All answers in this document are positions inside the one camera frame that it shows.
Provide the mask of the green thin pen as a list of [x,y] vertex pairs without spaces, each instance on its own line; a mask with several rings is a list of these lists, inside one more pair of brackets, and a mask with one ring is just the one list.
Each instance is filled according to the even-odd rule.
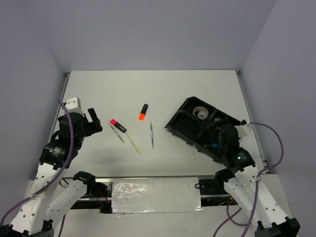
[[110,128],[113,130],[113,132],[116,134],[116,136],[125,144],[125,141],[123,138],[120,136],[120,134],[117,132],[117,130],[109,123]]

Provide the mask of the pink cap black highlighter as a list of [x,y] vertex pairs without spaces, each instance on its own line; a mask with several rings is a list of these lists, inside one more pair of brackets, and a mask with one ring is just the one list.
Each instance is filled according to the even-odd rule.
[[110,120],[110,124],[113,125],[114,127],[116,127],[119,131],[121,131],[122,133],[125,133],[127,131],[127,129],[125,127],[123,127],[118,121],[116,121],[115,119],[111,119]]

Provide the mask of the orange cap black highlighter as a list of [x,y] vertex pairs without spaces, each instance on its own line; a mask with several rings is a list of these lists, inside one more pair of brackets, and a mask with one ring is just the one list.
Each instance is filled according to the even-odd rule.
[[140,112],[139,118],[138,118],[139,120],[144,120],[145,119],[147,109],[148,109],[148,104],[144,104],[143,107],[142,107],[142,110]]

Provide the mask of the yellow thin pen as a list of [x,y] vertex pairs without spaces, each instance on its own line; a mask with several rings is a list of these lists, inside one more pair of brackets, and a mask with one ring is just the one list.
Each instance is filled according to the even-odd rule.
[[138,147],[136,146],[136,144],[134,143],[134,141],[132,140],[132,138],[130,137],[130,135],[128,134],[128,132],[125,133],[127,138],[129,139],[130,143],[132,144],[133,148],[135,149],[135,151],[141,156],[141,152],[138,149]]

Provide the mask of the small clear tape roll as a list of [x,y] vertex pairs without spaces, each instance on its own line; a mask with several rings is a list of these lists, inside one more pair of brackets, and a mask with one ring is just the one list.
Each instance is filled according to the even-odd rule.
[[206,113],[205,111],[199,111],[199,113],[197,114],[197,117],[199,119],[206,119],[208,117],[208,113]]

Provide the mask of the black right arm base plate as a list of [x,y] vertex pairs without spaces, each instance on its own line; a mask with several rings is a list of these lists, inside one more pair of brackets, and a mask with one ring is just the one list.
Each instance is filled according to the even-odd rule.
[[224,190],[224,183],[217,178],[199,179],[195,184],[201,196],[208,197],[227,197],[229,194]]

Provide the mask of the blue thin pen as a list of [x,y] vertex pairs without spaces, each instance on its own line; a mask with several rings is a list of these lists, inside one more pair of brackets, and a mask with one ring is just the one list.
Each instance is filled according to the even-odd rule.
[[152,124],[152,122],[150,122],[150,132],[151,132],[151,145],[152,145],[152,148],[154,149],[155,144],[154,144],[154,133],[153,133],[153,124]]

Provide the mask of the large clear tape roll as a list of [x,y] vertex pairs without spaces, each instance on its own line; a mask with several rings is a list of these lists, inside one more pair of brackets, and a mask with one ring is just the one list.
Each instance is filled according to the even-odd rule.
[[204,120],[209,116],[209,112],[207,108],[198,106],[193,109],[193,115],[196,116],[200,120]]

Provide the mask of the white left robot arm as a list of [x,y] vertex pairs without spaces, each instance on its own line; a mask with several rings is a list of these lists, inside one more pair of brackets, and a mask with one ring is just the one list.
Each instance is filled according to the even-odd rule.
[[36,178],[27,198],[18,204],[20,209],[10,224],[0,225],[2,237],[51,237],[54,227],[82,196],[96,193],[95,176],[80,171],[55,200],[54,192],[78,155],[83,141],[103,130],[93,108],[88,109],[92,121],[85,114],[71,112],[58,118],[59,130],[53,133],[42,150]]

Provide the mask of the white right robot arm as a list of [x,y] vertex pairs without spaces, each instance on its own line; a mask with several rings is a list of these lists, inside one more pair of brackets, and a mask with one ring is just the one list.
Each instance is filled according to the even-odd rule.
[[218,137],[211,145],[218,149],[225,169],[215,174],[215,189],[228,193],[248,217],[242,236],[250,227],[256,237],[295,237],[300,230],[296,218],[280,207],[261,179],[265,168],[258,169],[250,153],[239,144],[239,134],[228,119],[212,122],[206,128]]

